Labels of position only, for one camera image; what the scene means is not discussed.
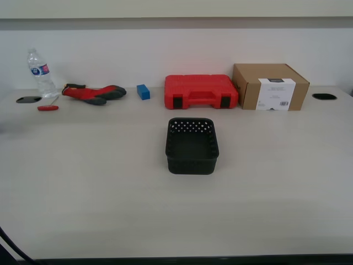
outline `red screwdriver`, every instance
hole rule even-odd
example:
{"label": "red screwdriver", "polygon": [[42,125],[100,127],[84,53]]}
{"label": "red screwdriver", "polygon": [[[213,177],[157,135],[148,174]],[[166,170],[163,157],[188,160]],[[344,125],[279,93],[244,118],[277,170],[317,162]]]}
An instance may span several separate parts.
{"label": "red screwdriver", "polygon": [[50,103],[49,105],[46,105],[46,106],[39,106],[37,107],[37,109],[40,111],[40,112],[49,112],[51,110],[57,110],[59,109],[58,106],[55,106],[53,105],[54,102],[59,98],[59,96],[57,96],[52,103]]}

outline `red glove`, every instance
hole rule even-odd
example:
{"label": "red glove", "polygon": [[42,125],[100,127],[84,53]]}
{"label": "red glove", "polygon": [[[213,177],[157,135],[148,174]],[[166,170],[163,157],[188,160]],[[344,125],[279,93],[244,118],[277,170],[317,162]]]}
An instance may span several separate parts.
{"label": "red glove", "polygon": [[67,84],[61,92],[64,96],[77,98],[92,105],[104,105],[107,100],[121,98],[126,90],[118,86],[107,86],[101,89],[86,88],[85,85]]}

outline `plastic water bottle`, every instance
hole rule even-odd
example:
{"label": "plastic water bottle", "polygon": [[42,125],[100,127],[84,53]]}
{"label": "plastic water bottle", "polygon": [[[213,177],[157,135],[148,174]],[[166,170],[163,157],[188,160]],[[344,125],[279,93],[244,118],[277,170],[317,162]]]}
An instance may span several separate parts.
{"label": "plastic water bottle", "polygon": [[53,81],[50,78],[48,65],[35,48],[28,50],[27,62],[29,70],[37,81],[38,90],[43,98],[53,98],[59,95]]}

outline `bottle label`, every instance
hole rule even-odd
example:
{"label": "bottle label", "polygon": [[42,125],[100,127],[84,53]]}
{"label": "bottle label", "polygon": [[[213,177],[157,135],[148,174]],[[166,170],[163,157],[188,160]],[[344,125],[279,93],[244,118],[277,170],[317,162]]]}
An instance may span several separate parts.
{"label": "bottle label", "polygon": [[49,68],[48,68],[48,65],[42,65],[42,66],[39,66],[38,68],[36,67],[31,68],[31,72],[35,76],[38,76],[38,75],[43,76],[49,73]]}

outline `cable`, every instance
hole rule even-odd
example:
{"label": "cable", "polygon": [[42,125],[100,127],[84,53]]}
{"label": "cable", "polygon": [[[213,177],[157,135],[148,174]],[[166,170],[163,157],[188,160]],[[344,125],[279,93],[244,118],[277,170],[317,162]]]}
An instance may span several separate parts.
{"label": "cable", "polygon": [[18,246],[15,245],[14,242],[5,234],[4,230],[2,230],[0,226],[0,237],[4,239],[6,244],[9,245],[10,248],[12,248],[21,258],[23,258],[25,261],[27,261],[29,264],[32,265],[41,265],[37,261],[34,261],[30,257],[28,257],[22,250],[18,248]]}

